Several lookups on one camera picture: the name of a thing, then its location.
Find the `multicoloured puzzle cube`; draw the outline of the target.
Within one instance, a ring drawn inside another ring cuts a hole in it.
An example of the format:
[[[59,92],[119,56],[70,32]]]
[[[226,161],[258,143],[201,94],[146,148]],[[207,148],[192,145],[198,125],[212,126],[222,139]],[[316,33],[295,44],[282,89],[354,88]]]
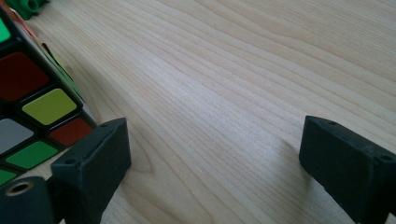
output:
[[[74,80],[0,0],[0,186],[73,146],[95,126]]]

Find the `green toy brick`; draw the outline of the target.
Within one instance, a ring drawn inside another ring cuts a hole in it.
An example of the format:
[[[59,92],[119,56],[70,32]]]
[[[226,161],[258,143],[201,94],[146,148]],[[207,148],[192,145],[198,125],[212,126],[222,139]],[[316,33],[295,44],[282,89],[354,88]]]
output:
[[[4,0],[6,4],[18,12],[26,21],[39,13],[41,7],[50,0]]]

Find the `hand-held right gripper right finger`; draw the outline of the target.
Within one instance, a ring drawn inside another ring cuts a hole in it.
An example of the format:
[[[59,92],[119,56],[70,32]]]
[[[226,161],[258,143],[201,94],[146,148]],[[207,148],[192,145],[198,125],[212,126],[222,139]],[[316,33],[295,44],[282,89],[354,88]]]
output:
[[[299,161],[354,222],[396,216],[396,154],[335,121],[307,116]]]

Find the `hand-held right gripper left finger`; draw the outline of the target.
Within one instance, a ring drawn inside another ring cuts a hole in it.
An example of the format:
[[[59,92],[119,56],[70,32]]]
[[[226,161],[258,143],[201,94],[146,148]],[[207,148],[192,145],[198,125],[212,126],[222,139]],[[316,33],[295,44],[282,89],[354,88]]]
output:
[[[97,126],[50,166],[55,219],[99,224],[131,164],[126,119]]]

